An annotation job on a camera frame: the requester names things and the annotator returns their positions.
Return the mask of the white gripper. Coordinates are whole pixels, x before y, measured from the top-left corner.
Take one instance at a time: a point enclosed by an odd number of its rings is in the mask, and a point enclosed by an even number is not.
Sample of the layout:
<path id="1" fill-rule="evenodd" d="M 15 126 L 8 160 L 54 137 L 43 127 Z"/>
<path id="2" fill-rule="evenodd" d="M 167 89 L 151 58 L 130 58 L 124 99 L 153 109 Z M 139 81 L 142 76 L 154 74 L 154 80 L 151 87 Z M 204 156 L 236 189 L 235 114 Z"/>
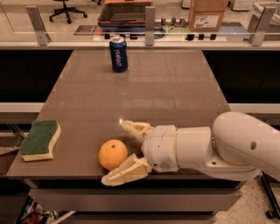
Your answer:
<path id="1" fill-rule="evenodd" d="M 176 172 L 179 169 L 176 161 L 176 127 L 174 125 L 152 126 L 147 122 L 120 120 L 121 127 L 142 143 L 145 157 L 136 154 L 129 156 L 121 165 L 103 176 L 105 186 L 120 186 L 135 180 L 143 179 L 152 171 Z"/>

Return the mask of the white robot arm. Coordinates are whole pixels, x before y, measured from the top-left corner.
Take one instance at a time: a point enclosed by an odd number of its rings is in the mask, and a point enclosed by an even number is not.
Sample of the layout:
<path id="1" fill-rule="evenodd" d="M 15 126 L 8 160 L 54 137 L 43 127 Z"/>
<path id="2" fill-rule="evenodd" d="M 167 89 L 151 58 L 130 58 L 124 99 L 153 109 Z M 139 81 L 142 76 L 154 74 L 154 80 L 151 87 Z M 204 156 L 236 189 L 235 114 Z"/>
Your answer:
<path id="1" fill-rule="evenodd" d="M 248 181 L 265 172 L 280 180 L 280 131 L 251 115 L 229 111 L 217 116 L 212 127 L 152 127 L 132 121 L 120 125 L 142 144 L 143 157 L 129 156 L 102 177 L 105 186 L 180 169 L 233 181 Z"/>

